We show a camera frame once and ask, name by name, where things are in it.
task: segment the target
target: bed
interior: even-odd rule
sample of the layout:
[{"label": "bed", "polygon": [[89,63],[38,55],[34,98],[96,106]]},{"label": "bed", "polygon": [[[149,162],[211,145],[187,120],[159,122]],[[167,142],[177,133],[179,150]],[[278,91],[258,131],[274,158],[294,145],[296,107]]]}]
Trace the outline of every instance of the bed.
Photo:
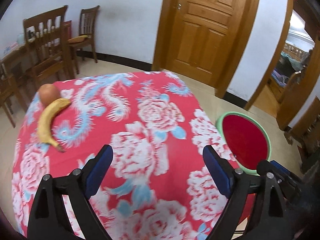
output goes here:
[{"label": "bed", "polygon": [[305,51],[288,43],[284,44],[279,61],[268,81],[269,88],[281,103],[286,94],[301,77],[303,65],[301,63]]}]

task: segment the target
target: wooden bed frame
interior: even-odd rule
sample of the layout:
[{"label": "wooden bed frame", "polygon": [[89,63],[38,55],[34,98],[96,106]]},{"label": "wooden bed frame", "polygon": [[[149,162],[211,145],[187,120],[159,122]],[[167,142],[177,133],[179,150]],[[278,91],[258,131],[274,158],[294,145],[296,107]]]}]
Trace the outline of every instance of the wooden bed frame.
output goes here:
[{"label": "wooden bed frame", "polygon": [[[286,54],[289,54],[292,58],[298,61],[301,61],[303,55],[305,54],[303,50],[298,49],[297,47],[290,45],[288,43],[284,44],[284,48],[282,49],[282,51]],[[286,91],[291,90],[292,86],[298,83],[300,77],[301,77],[301,71],[293,73],[289,78],[289,81],[287,82],[287,85],[285,87],[280,87],[272,77],[269,78],[269,81],[268,81],[269,88],[275,95],[278,103],[281,103],[283,101]]]},{"label": "wooden bed frame", "polygon": [[284,48],[282,51],[286,54],[289,54],[292,58],[298,61],[301,61],[303,55],[305,54],[305,51],[303,51],[302,49],[299,49],[288,43],[284,44]]}]

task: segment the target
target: screw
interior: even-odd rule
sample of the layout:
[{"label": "screw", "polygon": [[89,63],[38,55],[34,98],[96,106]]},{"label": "screw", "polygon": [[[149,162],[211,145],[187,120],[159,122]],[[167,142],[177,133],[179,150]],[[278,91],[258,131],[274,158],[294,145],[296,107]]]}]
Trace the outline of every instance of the screw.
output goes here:
[{"label": "screw", "polygon": [[43,177],[42,177],[43,180],[48,180],[50,179],[50,174],[45,174]]},{"label": "screw", "polygon": [[81,169],[75,169],[72,172],[72,174],[75,175],[75,176],[79,175],[80,173],[81,173]]},{"label": "screw", "polygon": [[268,177],[269,179],[273,179],[273,178],[274,178],[274,175],[273,175],[273,173],[268,172],[268,173],[267,173],[267,177]]},{"label": "screw", "polygon": [[243,170],[241,168],[236,168],[235,173],[240,175],[243,173]]}]

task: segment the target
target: red floral tablecloth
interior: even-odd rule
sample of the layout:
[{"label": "red floral tablecloth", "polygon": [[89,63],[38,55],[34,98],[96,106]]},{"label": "red floral tablecloth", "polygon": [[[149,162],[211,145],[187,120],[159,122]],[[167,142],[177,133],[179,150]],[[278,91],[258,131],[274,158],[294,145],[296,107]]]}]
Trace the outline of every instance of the red floral tablecloth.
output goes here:
[{"label": "red floral tablecloth", "polygon": [[[170,72],[121,73],[56,82],[72,104],[52,124],[66,149],[39,143],[33,99],[14,153],[12,200],[20,232],[44,174],[82,168],[104,144],[113,162],[90,203],[113,239],[205,239],[227,203],[202,159],[211,144],[237,163],[188,87]],[[68,198],[72,228],[83,236]]]}]

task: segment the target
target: blue gripper pad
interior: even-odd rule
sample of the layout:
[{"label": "blue gripper pad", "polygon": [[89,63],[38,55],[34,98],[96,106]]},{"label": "blue gripper pad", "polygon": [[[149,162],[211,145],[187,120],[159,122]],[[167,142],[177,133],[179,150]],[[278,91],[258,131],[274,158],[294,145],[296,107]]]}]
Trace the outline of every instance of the blue gripper pad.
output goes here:
[{"label": "blue gripper pad", "polygon": [[211,177],[213,178],[219,192],[226,196],[226,198],[230,198],[231,196],[231,188],[230,181],[226,173],[223,171],[218,161],[212,155],[209,150],[209,147],[206,146],[203,149],[203,160],[205,165],[207,166]]},{"label": "blue gripper pad", "polygon": [[290,176],[291,172],[288,171],[284,166],[281,164],[277,163],[276,161],[271,161],[270,162],[273,166],[275,166],[277,169],[281,170],[283,173],[287,174]]},{"label": "blue gripper pad", "polygon": [[87,176],[85,196],[89,199],[91,196],[95,195],[101,185],[101,182],[109,169],[112,159],[113,159],[113,150],[110,145],[105,145],[100,152],[97,154],[97,157],[100,157],[95,166],[92,168],[91,172]]}]

